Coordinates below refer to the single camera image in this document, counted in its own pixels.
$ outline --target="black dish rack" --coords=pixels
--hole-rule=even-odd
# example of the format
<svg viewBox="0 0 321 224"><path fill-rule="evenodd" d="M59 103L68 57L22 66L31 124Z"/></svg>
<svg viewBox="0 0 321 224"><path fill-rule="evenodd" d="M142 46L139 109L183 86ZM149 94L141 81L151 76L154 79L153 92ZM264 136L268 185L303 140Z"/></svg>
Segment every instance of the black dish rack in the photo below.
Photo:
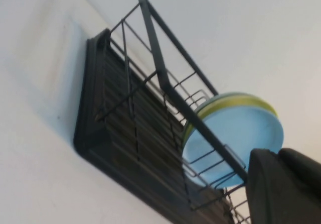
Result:
<svg viewBox="0 0 321 224"><path fill-rule="evenodd" d="M149 45L126 21L141 8ZM155 21L192 69L178 79L165 65ZM111 36L122 30L122 46ZM146 73L128 54L125 28L129 29L153 57L155 70ZM197 77L205 88L190 92L185 87ZM139 3L112 29L87 41L86 66L74 146L77 152L119 184L149 204L173 223L250 223L233 206L230 195L244 187L216 189L247 173L232 150L227 149L194 113L194 109L218 92L198 68L148 0ZM234 170L206 183L182 158L182 131L188 120ZM205 187L186 175L198 176Z"/></svg>

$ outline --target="metal wire rack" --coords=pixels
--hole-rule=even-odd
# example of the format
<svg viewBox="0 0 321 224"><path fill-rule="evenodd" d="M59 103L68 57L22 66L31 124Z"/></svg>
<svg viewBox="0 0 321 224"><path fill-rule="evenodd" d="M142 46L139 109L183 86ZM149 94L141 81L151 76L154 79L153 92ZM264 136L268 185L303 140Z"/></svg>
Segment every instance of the metal wire rack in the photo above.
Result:
<svg viewBox="0 0 321 224"><path fill-rule="evenodd" d="M127 21L127 18L139 7L149 44ZM192 72L186 77L176 77L175 73L166 67L152 19L185 58L187 67L192 69ZM121 28L122 46L112 38L112 33L117 28ZM131 31L146 51L152 55L154 71L144 72L129 55L125 29ZM218 95L218 92L148 0L139 0L139 3L110 30L109 37L105 42L106 58L113 57L108 53L109 48L118 52L125 65L108 66L104 69L104 103L102 111L96 115L96 120L105 122L106 127L112 133L115 148L137 162L141 168L148 171L155 180L178 198L187 201L192 211L205 209L224 199L231 206L226 214L233 215L236 224L250 223L250 217L244 217L237 210L240 206L246 205L247 200L233 206L231 198L231 195L242 189L244 184L230 189L217 189L235 175L238 175L246 183L245 164L240 161L233 150L223 145L215 137L214 133L194 112L195 108L212 96ZM187 83L193 82L195 78L200 80L205 87L191 92ZM190 162L182 158L182 131L186 121L192 123L213 147L211 152ZM218 152L223 160L213 163L201 172L196 172L192 168L192 164L213 152ZM227 162L234 171L207 183L202 178L202 174L223 162ZM187 175L199 178L204 187L193 184L186 177ZM202 198L203 202L200 202L199 196L202 196L204 191L211 190L216 190L216 193L219 192L220 195L207 198L206 201ZM210 221L210 213L205 218Z"/></svg>

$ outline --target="wall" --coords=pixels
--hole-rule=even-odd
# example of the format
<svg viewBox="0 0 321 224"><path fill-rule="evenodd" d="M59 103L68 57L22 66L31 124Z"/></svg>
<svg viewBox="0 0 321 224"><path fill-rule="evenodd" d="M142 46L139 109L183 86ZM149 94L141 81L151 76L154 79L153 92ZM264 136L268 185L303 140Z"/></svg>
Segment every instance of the wall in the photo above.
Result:
<svg viewBox="0 0 321 224"><path fill-rule="evenodd" d="M85 40L106 22L86 0L0 12L0 223L168 223L71 146Z"/></svg>
<svg viewBox="0 0 321 224"><path fill-rule="evenodd" d="M111 25L137 2L89 1ZM220 92L269 101L283 124L284 146L321 162L321 0L150 1ZM144 35L136 16L128 21ZM135 42L131 47L149 62ZM174 71L185 70L170 44L162 51Z"/></svg>

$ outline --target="plate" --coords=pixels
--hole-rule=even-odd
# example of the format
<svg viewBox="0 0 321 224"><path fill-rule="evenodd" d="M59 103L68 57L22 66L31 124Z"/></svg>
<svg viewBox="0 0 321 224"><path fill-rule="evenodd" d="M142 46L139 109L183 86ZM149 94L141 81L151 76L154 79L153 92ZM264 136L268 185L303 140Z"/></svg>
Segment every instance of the plate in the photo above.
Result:
<svg viewBox="0 0 321 224"><path fill-rule="evenodd" d="M247 169L250 152L254 148L278 152L283 143L283 128L275 110L263 100L250 95L227 96L203 107L198 116L215 136L237 156ZM185 133L183 158L189 163L213 151L213 147L190 125ZM241 184L242 180L233 175L233 170L217 152L213 152L190 166L215 188ZM199 177L184 165L187 177L194 183L205 186Z"/></svg>

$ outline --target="metal bar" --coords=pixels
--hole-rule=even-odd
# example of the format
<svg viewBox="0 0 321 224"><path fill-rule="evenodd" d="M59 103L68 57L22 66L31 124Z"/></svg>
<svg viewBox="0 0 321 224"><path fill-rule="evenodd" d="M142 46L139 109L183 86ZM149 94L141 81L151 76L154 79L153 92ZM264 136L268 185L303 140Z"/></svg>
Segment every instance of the metal bar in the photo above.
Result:
<svg viewBox="0 0 321 224"><path fill-rule="evenodd" d="M206 190L208 187L211 187L212 185L214 185L216 182L224 180L225 178L233 176L233 175L235 175L235 173L234 172L230 172L230 173L218 178L217 180L212 181L211 183L208 184L208 186L205 186L205 187L201 188L199 190L199 192L202 192L202 191Z"/></svg>
<svg viewBox="0 0 321 224"><path fill-rule="evenodd" d="M246 183L247 173L240 163L235 160L233 155L224 147L212 131L204 124L203 121L191 110L182 97L173 89L169 89L168 96L175 99L176 107L186 119L203 135L208 143L220 154L220 156L231 166L231 168Z"/></svg>
<svg viewBox="0 0 321 224"><path fill-rule="evenodd" d="M194 96L194 95L198 94L199 92L203 93L203 95L204 95L204 97L205 97L206 100L209 100L209 99L210 99L210 97L207 95L207 93L206 93L204 90L202 90L202 89L197 90L197 91L194 92L191 96Z"/></svg>
<svg viewBox="0 0 321 224"><path fill-rule="evenodd" d="M118 108L124 101L126 101L129 97L133 96L140 88L142 88L148 81L151 80L156 75L156 71L154 71L148 78L146 78L138 87L131 91L129 95L124 97L118 104L116 104L113 108L111 108L107 113L95 118L95 121L99 122L102 121L105 117L109 115L110 112L114 111Z"/></svg>
<svg viewBox="0 0 321 224"><path fill-rule="evenodd" d="M184 78L183 80L178 82L173 88L177 87L178 85L181 85L183 82L185 82L187 79L189 79L190 77L192 77L195 74L196 74L196 72L193 72L192 74L188 75L186 78Z"/></svg>
<svg viewBox="0 0 321 224"><path fill-rule="evenodd" d="M236 206L234 206L233 208L231 208L231 210L235 210L236 208L238 208L239 206L241 206L241 205L243 205L243 204L245 204L245 203L247 203L247 200L245 200L245 201L237 204Z"/></svg>
<svg viewBox="0 0 321 224"><path fill-rule="evenodd" d="M124 55L124 51L121 49L121 47L111 38L110 42L117 48L117 50ZM128 60L132 64L132 66L144 77L147 78L147 75L137 66L137 64L128 56ZM161 96L163 96L165 93L162 89L157 87L152 81L149 82L150 85L156 90L157 93L159 93Z"/></svg>
<svg viewBox="0 0 321 224"><path fill-rule="evenodd" d="M119 25L120 25L121 23L123 23L123 22L126 20L126 18L129 17L129 15L130 15L131 13L133 13L133 11L135 11L135 10L137 9L137 7L139 7L139 3L138 3L137 5L135 5L135 7L134 7L133 9L131 9L130 12L128 12L127 15L126 15L124 18L122 18L120 22L118 22L118 23L116 24L116 26L113 27L113 29L110 30L109 35L111 35L111 33L112 33L113 31L115 31L115 29L116 29L117 27L119 27Z"/></svg>
<svg viewBox="0 0 321 224"><path fill-rule="evenodd" d="M235 173L233 173L231 176L227 177L225 180L221 181L220 183L218 183L214 189L217 189L217 187L219 187L221 184L223 184L225 181L231 179L234 175L236 175Z"/></svg>
<svg viewBox="0 0 321 224"><path fill-rule="evenodd" d="M201 157L197 158L196 160L193 160L192 162L190 162L189 164L194 164L195 162L199 161L200 159L212 154L213 152L215 152L215 150L211 150L210 152L206 153L205 155L202 155Z"/></svg>
<svg viewBox="0 0 321 224"><path fill-rule="evenodd" d="M178 79L177 79L169 70L167 70L167 72L168 72L169 75L175 80L175 82L178 82L179 86L182 88L182 90L183 90L183 91L185 92L185 94L188 96L187 99L190 98L193 102L195 102L195 100L193 99L193 96L191 96L190 93L186 90L186 88L179 83Z"/></svg>
<svg viewBox="0 0 321 224"><path fill-rule="evenodd" d="M130 67L128 62L128 56L127 56L127 47L126 47L126 36L125 36L125 28L124 23L121 23L121 30L122 30L122 40L124 44L124 61L125 61L125 71L126 71L126 77L127 77L127 94L130 94L131 86L130 86ZM129 108L129 115L133 116L133 110L132 110L132 99L131 97L128 98L128 108Z"/></svg>
<svg viewBox="0 0 321 224"><path fill-rule="evenodd" d="M178 39L175 37L175 35L172 33L172 31L169 29L169 27L166 25L166 23L163 21L163 19L159 16L157 11L154 9L154 7L150 4L148 0L139 0L139 2L145 2L147 4L146 8L148 8L149 15L152 15L155 21L159 24L159 26L162 28L162 30L165 32L165 34L168 36L168 38L173 42L173 44L176 46L176 48L179 50L179 52L182 54L182 56L187 60L187 62L190 64L190 66L196 71L198 76L201 78L201 80L204 82L204 84L208 87L208 89L213 93L213 95L218 95L217 90L213 87L213 85L210 83L210 81L207 79L207 77L204 75L204 73L199 69L195 61L191 58L191 56L188 54L188 52L184 49L182 44L178 41Z"/></svg>
<svg viewBox="0 0 321 224"><path fill-rule="evenodd" d="M206 169L204 169L204 170L202 170L201 172L199 172L199 175L201 175L201 174L203 174L204 172L206 172L206 171L214 168L215 166L218 166L219 164L221 164L221 163L223 163L223 162L224 162L224 160L221 160L221 161L215 163L214 165L211 165L211 166L207 167Z"/></svg>
<svg viewBox="0 0 321 224"><path fill-rule="evenodd" d="M210 204L212 204L212 203L214 203L214 202L216 202L216 201L224 198L225 196L227 196L228 194L233 193L234 191L238 190L238 189L241 188L242 186L244 186L244 184L238 185L238 186L234 187L233 189L229 190L228 192L226 192L224 195L222 195L222 196L220 196L220 197L218 197L218 198L216 198L216 199L210 200L210 201L208 201L208 202L206 202L206 203L204 203L204 204L202 204L202 205L194 208L193 211L199 210L199 209L201 209L201 208L203 208L203 207L205 207L205 206L208 206L208 205L210 205Z"/></svg>
<svg viewBox="0 0 321 224"><path fill-rule="evenodd" d="M249 222L247 220L249 220L250 218L251 218L250 216L248 216L247 218L242 217L242 220L239 220L236 224L241 224L241 223L243 223L245 221L246 221L246 223L249 224Z"/></svg>
<svg viewBox="0 0 321 224"><path fill-rule="evenodd" d="M148 45L140 38L140 36L137 34L137 32L127 23L127 21L124 21L126 26L131 30L131 32L139 39L139 41L146 47L146 49L151 53L151 49L148 47Z"/></svg>
<svg viewBox="0 0 321 224"><path fill-rule="evenodd" d="M165 90L170 86L170 80L167 74L161 47L159 46L159 42L157 39L156 31L155 31L153 22L151 20L151 15L148 7L149 4L147 0L138 0L138 1L140 3L142 16L144 18L147 35L149 39L149 45L151 48L152 56L153 56L156 71L157 71L159 85L162 90Z"/></svg>

